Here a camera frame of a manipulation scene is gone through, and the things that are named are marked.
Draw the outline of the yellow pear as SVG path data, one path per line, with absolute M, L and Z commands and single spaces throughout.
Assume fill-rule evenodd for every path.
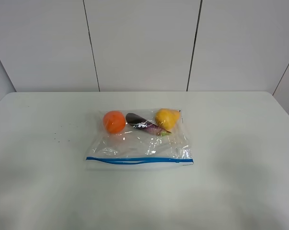
M 180 112 L 180 110 L 174 109 L 160 109 L 155 114 L 155 122 L 159 127 L 170 131 L 175 127 L 177 121 L 179 120 Z

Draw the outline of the clear zip bag blue seal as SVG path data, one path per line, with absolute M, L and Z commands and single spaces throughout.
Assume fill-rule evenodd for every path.
M 127 113 L 135 113 L 157 125 L 155 114 L 160 109 L 118 111 L 122 112 L 125 118 Z M 121 132 L 110 134 L 103 126 L 103 117 L 107 112 L 110 111 L 101 111 L 94 116 L 96 131 L 92 143 L 84 156 L 88 168 L 94 170 L 136 170 L 168 168 L 192 165 L 194 163 L 190 140 L 185 131 L 182 111 L 175 127 L 170 130 L 172 134 L 163 137 L 137 130 L 127 122 Z

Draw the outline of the purple eggplant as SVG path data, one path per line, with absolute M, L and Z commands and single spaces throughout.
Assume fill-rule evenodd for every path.
M 168 136 L 172 134 L 170 131 L 167 131 L 166 129 L 153 124 L 149 120 L 146 120 L 145 118 L 135 113 L 127 113 L 126 122 L 133 128 L 140 130 L 140 131 L 144 131 L 151 135 L 163 137 L 163 136 Z

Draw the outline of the orange fruit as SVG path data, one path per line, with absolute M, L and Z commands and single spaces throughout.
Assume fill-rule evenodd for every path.
M 126 126 L 126 120 L 122 112 L 110 111 L 103 117 L 103 126 L 110 134 L 121 132 Z

